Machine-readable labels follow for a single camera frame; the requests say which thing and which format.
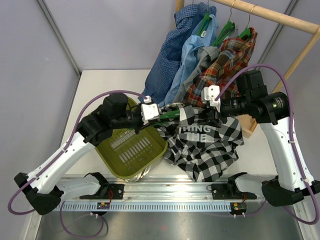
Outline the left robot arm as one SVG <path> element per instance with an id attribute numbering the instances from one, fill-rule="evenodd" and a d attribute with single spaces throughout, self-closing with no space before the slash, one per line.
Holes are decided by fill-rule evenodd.
<path id="1" fill-rule="evenodd" d="M 132 129 L 138 134 L 159 119 L 161 111 L 150 96 L 144 96 L 136 109 L 128 108 L 128 95 L 139 96 L 129 90 L 112 90 L 92 98 L 80 111 L 70 137 L 44 163 L 29 173 L 14 177 L 18 191 L 8 202 L 12 203 L 23 193 L 32 210 L 43 216 L 52 212 L 60 203 L 76 197 L 103 199 L 109 196 L 109 182 L 99 172 L 89 173 L 67 183 L 60 180 L 83 156 L 113 135 L 114 130 Z"/>

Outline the green hanger with metal hook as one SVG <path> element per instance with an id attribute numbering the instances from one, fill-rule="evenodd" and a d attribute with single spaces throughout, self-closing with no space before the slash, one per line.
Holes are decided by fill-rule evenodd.
<path id="1" fill-rule="evenodd" d="M 177 121 L 180 117 L 180 109 L 185 106 L 182 102 L 170 103 L 160 109 L 159 118 L 150 121 L 151 126 L 160 126 Z"/>

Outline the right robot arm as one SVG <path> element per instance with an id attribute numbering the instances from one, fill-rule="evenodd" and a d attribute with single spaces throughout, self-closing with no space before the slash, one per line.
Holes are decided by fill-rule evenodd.
<path id="1" fill-rule="evenodd" d="M 229 178 L 227 193 L 239 198 L 243 193 L 262 195 L 274 207 L 294 205 L 310 194 L 320 192 L 305 164 L 294 121 L 291 119 L 288 96 L 283 92 L 268 93 L 259 70 L 250 70 L 236 77 L 239 96 L 219 99 L 220 87 L 205 86 L 201 101 L 208 115 L 220 127 L 227 117 L 249 115 L 260 125 L 272 154 L 277 175 L 273 179 L 238 173 Z"/>

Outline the black white checkered shirt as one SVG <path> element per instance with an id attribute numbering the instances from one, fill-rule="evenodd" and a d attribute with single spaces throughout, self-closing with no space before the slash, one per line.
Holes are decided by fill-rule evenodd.
<path id="1" fill-rule="evenodd" d="M 164 159 L 196 182 L 216 181 L 239 158 L 236 148 L 244 144 L 239 120 L 228 117 L 216 127 L 202 108 L 185 104 L 161 109 L 163 113 L 175 110 L 185 114 L 184 120 L 171 118 L 155 126 L 168 144 Z"/>

